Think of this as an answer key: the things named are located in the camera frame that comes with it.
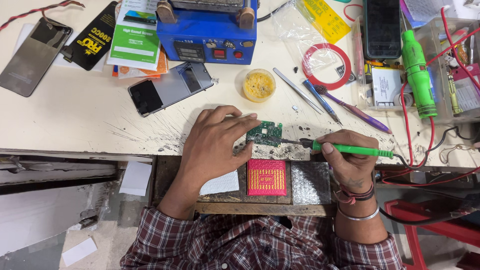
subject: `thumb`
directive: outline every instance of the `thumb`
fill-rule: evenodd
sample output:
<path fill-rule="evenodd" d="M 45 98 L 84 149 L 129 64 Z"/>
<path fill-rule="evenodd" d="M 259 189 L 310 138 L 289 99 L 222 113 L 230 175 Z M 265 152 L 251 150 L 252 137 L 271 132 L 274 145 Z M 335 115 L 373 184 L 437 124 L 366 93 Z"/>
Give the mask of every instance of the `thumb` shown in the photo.
<path fill-rule="evenodd" d="M 252 147 L 253 141 L 250 141 L 243 147 L 243 149 L 234 156 L 235 162 L 238 166 L 246 163 L 249 159 L 252 158 Z"/>
<path fill-rule="evenodd" d="M 343 158 L 342 154 L 340 154 L 340 152 L 331 143 L 322 144 L 322 154 L 324 155 L 327 162 L 336 171 L 342 171 L 343 169 L 345 169 L 346 163 L 348 163 Z"/>

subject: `person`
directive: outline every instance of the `person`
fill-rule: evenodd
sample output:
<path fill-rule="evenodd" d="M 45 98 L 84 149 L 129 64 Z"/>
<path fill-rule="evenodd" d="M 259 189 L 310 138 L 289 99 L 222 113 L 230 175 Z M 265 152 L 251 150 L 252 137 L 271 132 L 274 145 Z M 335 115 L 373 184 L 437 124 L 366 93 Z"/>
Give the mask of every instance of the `person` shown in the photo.
<path fill-rule="evenodd" d="M 331 218 L 200 218 L 194 209 L 203 184 L 236 170 L 252 156 L 252 142 L 232 154 L 234 142 L 261 123 L 255 113 L 241 115 L 234 106 L 200 113 L 185 141 L 175 180 L 156 208 L 142 211 L 136 239 L 120 260 L 122 269 L 404 269 L 374 196 L 354 204 L 340 202 L 335 232 Z M 340 130 L 316 140 L 345 189 L 341 201 L 371 190 L 377 158 L 342 155 L 332 143 L 378 148 L 376 139 Z"/>

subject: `blue machine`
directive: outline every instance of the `blue machine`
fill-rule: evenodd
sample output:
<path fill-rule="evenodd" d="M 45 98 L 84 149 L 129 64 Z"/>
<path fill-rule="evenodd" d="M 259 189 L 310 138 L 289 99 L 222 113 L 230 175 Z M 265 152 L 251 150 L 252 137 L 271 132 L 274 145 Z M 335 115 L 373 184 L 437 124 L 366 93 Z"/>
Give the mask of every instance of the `blue machine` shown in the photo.
<path fill-rule="evenodd" d="M 173 9 L 177 23 L 158 20 L 156 32 L 168 57 L 177 61 L 249 65 L 257 40 L 257 1 L 253 29 L 241 29 L 235 13 Z"/>

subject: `floor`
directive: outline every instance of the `floor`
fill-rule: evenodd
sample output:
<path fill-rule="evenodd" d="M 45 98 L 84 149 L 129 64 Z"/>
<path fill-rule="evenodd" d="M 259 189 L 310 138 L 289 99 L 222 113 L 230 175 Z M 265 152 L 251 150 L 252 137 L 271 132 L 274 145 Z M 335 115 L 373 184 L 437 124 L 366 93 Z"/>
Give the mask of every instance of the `floor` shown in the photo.
<path fill-rule="evenodd" d="M 119 261 L 136 237 L 139 214 L 146 206 L 146 196 L 119 194 L 115 187 L 108 197 L 108 208 L 101 214 L 98 224 L 91 228 L 70 230 L 0 257 L 0 270 L 119 270 Z M 380 204 L 392 198 L 422 201 L 428 197 L 418 190 L 379 189 Z M 401 257 L 411 263 L 411 255 L 402 225 L 384 219 L 388 231 L 396 238 Z M 98 250 L 66 267 L 61 259 L 62 252 L 92 237 Z M 476 248 L 429 231 L 419 230 L 420 246 L 430 270 L 458 269 L 455 264 L 467 251 L 480 253 Z"/>

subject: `yellow card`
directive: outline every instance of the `yellow card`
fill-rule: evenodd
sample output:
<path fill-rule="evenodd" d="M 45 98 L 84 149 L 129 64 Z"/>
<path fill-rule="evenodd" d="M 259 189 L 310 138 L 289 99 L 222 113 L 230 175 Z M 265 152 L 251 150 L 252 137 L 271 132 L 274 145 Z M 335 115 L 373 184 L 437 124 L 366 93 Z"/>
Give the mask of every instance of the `yellow card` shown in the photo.
<path fill-rule="evenodd" d="M 304 0 L 311 24 L 328 43 L 335 44 L 350 32 L 350 26 L 324 0 Z"/>

